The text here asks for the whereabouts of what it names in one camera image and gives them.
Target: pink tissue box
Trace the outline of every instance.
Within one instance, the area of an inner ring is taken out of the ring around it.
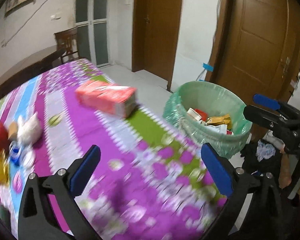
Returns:
[[[137,105],[136,90],[103,81],[87,81],[75,93],[82,105],[127,118]]]

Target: table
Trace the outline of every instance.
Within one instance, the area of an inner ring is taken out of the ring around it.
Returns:
[[[59,66],[59,58],[65,49],[55,46],[38,51],[21,60],[0,77],[0,99],[25,81]]]
[[[204,185],[200,149],[142,105],[128,119],[81,106],[75,89],[88,79],[113,81],[86,59],[45,72],[0,100],[0,121],[37,112],[44,133],[33,145],[34,166],[10,165],[10,184],[0,185],[0,204],[11,212],[17,236],[18,210],[31,172],[39,176],[67,168],[92,144],[101,161],[76,203],[107,239],[198,239],[214,220],[220,196]],[[54,196],[53,210],[63,231],[69,228]]]

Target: door handle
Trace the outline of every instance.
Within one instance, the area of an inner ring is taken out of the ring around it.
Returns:
[[[283,66],[283,73],[282,73],[282,78],[284,78],[284,76],[286,75],[286,73],[288,72],[289,66],[290,66],[290,58],[287,57],[286,61],[283,62],[282,59],[280,59],[280,65]]]
[[[150,19],[149,19],[149,16],[148,16],[148,15],[147,15],[146,18],[143,18],[143,19],[146,21],[147,24],[150,23]]]

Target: metal screw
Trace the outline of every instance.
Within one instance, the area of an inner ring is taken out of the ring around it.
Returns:
[[[62,176],[62,175],[65,175],[65,174],[66,174],[66,170],[65,169],[58,170],[58,175],[59,176]]]
[[[272,175],[271,172],[266,172],[266,177],[267,177],[268,179],[272,179],[273,175]]]
[[[36,174],[35,174],[35,173],[30,173],[30,174],[29,174],[29,179],[34,179],[34,178],[35,178],[35,176],[36,176]]]
[[[244,169],[238,167],[238,168],[235,169],[235,172],[236,172],[237,174],[239,174],[239,175],[242,175],[242,174],[244,174]]]

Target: green plastic bag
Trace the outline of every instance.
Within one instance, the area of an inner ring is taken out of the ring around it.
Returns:
[[[243,149],[250,134],[252,123],[243,116],[245,106],[239,97],[223,87],[193,81],[183,84],[170,96],[163,117],[197,145],[209,142],[220,156],[230,159]],[[219,134],[197,123],[186,112],[190,107],[206,112],[208,117],[230,114],[234,134]]]

